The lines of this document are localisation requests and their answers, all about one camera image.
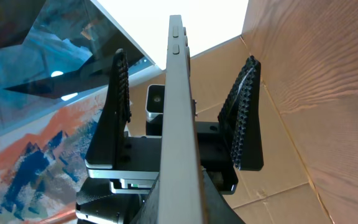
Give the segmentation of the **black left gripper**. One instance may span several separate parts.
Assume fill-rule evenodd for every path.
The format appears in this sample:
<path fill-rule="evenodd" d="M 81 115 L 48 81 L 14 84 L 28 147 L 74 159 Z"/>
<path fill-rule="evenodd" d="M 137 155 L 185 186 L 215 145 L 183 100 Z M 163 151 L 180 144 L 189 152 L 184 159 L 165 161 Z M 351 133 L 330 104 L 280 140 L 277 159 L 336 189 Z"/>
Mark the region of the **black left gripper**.
<path fill-rule="evenodd" d="M 201 165 L 223 195 L 232 195 L 238 184 L 232 163 L 235 168 L 248 171 L 260 171 L 264 166 L 259 121 L 260 73 L 261 63 L 251 55 L 219 112 L 223 138 L 218 123 L 196 122 Z M 118 49 L 85 164 L 89 177 L 106 179 L 114 194 L 147 194 L 160 171 L 162 125 L 147 123 L 145 136 L 126 136 L 124 128 L 131 121 L 129 103 L 127 54 Z"/>

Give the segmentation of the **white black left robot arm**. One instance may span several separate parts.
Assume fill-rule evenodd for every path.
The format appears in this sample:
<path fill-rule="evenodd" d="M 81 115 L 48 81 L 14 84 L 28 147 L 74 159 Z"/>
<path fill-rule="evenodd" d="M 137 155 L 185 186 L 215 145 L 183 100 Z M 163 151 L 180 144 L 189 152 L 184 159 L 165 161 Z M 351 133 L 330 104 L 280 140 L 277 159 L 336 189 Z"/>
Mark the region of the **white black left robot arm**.
<path fill-rule="evenodd" d="M 264 166 L 259 123 L 261 64 L 249 57 L 239 72 L 214 123 L 198 121 L 198 149 L 203 166 L 208 214 L 215 223 L 239 217 L 223 200 L 235 192 L 237 170 L 259 171 Z M 155 223 L 159 204 L 156 178 L 151 185 L 116 177 L 119 171 L 155 172 L 160 165 L 163 128 L 163 85 L 150 85 L 146 110 L 155 113 L 140 138 L 126 135 L 131 119 L 126 53 L 118 50 L 109 76 L 106 102 L 85 156 L 110 177 L 90 174 L 76 195 L 80 223 Z"/>

